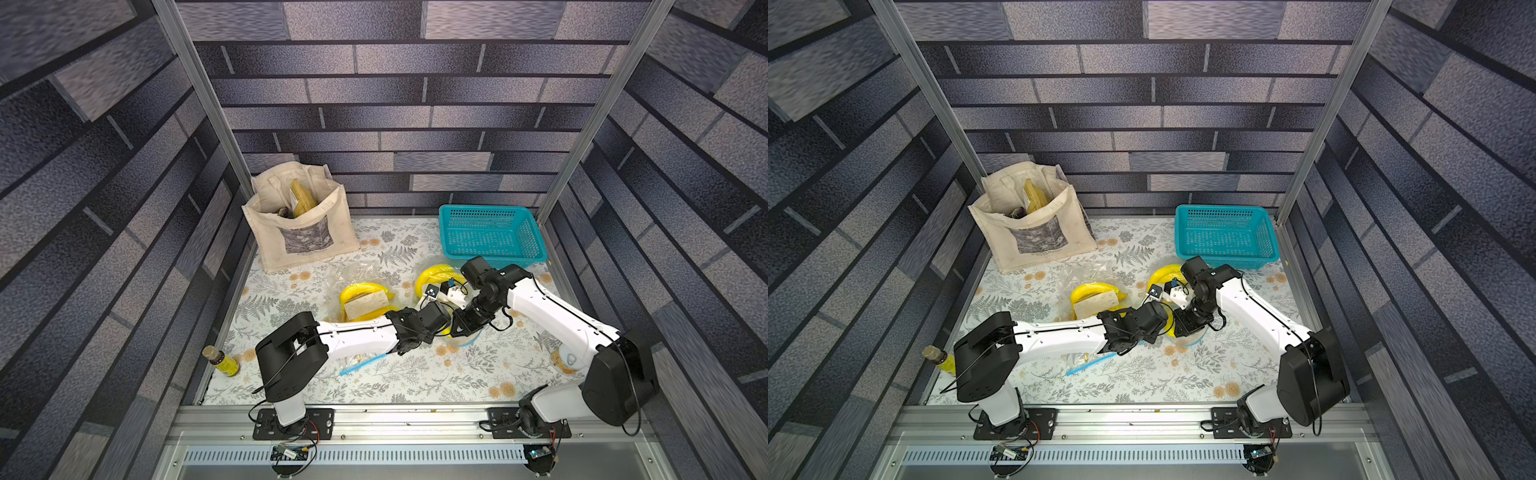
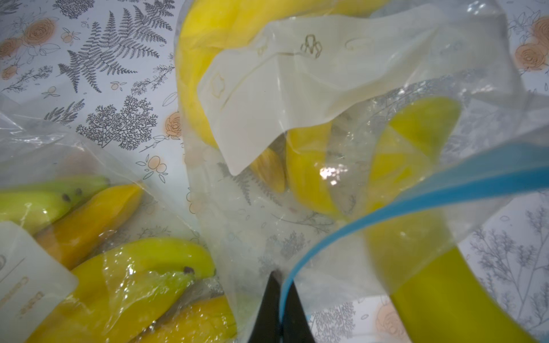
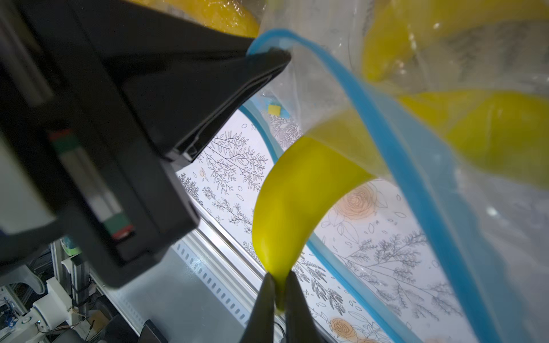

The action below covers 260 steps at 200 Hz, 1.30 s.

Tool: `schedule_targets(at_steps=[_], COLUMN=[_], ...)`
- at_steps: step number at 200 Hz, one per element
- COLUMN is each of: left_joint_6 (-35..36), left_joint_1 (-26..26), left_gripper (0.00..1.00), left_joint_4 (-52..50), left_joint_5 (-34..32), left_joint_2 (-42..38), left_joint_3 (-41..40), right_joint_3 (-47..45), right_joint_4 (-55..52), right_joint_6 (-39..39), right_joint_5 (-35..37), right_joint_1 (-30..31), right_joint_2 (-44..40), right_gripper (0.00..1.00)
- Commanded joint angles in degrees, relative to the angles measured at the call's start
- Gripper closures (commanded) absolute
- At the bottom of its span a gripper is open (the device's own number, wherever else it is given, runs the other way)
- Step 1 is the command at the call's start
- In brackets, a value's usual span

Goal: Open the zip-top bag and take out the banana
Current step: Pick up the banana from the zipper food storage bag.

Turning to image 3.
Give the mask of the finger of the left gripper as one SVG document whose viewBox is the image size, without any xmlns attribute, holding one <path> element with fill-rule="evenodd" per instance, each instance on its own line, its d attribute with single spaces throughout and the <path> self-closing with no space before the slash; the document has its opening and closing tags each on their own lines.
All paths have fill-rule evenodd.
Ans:
<svg viewBox="0 0 549 343">
<path fill-rule="evenodd" d="M 290 60 L 281 49 L 253 55 L 120 49 L 115 80 L 154 156 L 186 167 Z"/>
<path fill-rule="evenodd" d="M 251 39 L 129 1 L 18 1 L 17 83 L 114 86 L 154 75 L 208 86 L 254 86 Z"/>
</svg>

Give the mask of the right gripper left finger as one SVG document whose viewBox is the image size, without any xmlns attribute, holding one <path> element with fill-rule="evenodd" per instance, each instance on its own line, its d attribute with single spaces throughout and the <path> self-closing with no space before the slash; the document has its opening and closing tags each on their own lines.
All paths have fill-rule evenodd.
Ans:
<svg viewBox="0 0 549 343">
<path fill-rule="evenodd" d="M 272 275 L 267 273 L 240 343 L 273 343 L 275 298 L 275 281 Z"/>
</svg>

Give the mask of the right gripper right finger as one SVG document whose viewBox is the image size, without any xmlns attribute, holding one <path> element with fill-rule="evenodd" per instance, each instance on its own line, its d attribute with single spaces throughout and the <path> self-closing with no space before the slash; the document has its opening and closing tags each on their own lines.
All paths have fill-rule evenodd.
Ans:
<svg viewBox="0 0 549 343">
<path fill-rule="evenodd" d="M 284 295 L 286 342 L 321 343 L 323 338 L 315 326 L 315 321 L 300 283 L 294 272 L 287 276 Z"/>
</svg>

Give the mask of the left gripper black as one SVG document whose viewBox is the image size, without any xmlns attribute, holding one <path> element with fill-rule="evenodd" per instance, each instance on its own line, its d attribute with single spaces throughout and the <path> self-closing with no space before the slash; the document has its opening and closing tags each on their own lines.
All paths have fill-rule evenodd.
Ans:
<svg viewBox="0 0 549 343">
<path fill-rule="evenodd" d="M 144 45 L 171 17 L 125 1 L 1 3 L 1 273 L 67 236 L 112 287 L 157 264 L 200 218 L 136 101 L 161 74 Z"/>
</svg>

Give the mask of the yellow banana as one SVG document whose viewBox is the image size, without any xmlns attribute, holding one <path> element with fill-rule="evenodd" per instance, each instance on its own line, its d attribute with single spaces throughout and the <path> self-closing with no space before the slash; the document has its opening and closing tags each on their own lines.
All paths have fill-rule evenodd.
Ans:
<svg viewBox="0 0 549 343">
<path fill-rule="evenodd" d="M 374 179 L 355 163 L 370 157 L 378 157 L 373 140 L 357 112 L 347 109 L 314 125 L 274 163 L 254 207 L 252 245 L 274 279 L 278 310 L 287 308 L 287 279 L 322 218 Z"/>
</svg>

